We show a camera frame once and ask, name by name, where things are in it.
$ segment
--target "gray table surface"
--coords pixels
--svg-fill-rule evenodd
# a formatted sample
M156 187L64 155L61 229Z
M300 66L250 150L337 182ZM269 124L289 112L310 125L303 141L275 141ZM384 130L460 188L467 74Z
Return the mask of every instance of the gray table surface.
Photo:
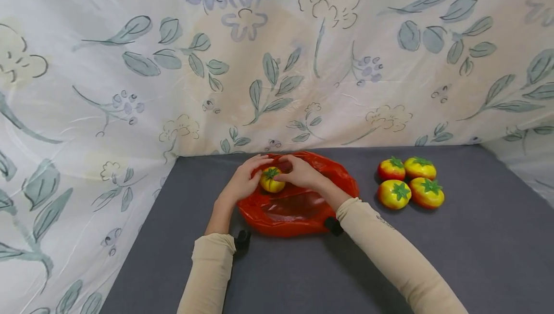
M554 210L479 146L314 150L357 180L360 195L408 238L471 314L554 313ZM394 212L375 199L380 161L433 161L446 201ZM179 158L150 211L101 314L174 314L194 240L212 204L249 156ZM232 232L247 228L238 212ZM343 234L292 239L254 233L234 260L223 313L412 313L397 290Z

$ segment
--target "beige sleeve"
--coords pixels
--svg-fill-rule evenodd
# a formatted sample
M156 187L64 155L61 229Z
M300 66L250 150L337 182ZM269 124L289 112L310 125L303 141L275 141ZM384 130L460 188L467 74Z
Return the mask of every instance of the beige sleeve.
M177 314L221 314L235 251L230 235L210 234L194 242L192 269Z
M347 200L337 210L337 219L415 314L467 314L425 256L368 203L357 198Z

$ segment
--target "red plastic bag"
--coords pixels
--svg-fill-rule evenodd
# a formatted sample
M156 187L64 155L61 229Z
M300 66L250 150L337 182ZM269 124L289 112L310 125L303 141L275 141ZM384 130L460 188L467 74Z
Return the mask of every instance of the red plastic bag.
M350 196L360 195L356 180L342 165L310 151L298 151L292 155L312 165ZM290 172L292 165L289 162L278 162L281 156L269 154L269 157L276 161L259 169L276 166L283 173ZM328 232L324 227L324 221L330 216L335 216L335 212L320 194L291 183L287 183L279 193L268 193L258 186L252 195L238 202L238 207L250 226L262 234L275 237Z

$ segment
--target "yellow-red tomato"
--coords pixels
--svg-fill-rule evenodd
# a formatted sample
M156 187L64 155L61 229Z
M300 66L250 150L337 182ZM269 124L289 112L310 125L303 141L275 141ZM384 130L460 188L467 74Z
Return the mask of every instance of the yellow-red tomato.
M414 178L409 184L412 190L412 199L421 207L427 209L438 208L444 202L442 187L436 180L428 178Z
M380 162L378 166L378 175L382 180L404 180L404 177L406 177L406 170L400 159L390 157L390 159Z
M410 178L423 177L434 180L437 176L437 169L433 163L419 157L408 158L404 162L404 168L406 169L406 175Z
M277 176L279 173L281 173L281 170L274 166L266 168L262 172L262 178L260 178L260 186L262 186L266 191L269 191L270 193L278 193L283 190L286 183L273 180L273 177Z
M380 184L378 198L383 205L390 209L401 209L412 198L412 192L401 180L390 179Z

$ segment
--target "white curtain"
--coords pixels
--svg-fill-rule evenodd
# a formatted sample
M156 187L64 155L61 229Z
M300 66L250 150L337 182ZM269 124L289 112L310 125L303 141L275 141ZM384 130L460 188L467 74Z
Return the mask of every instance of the white curtain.
M554 204L553 0L1 1L3 313L98 314L178 155L484 143Z

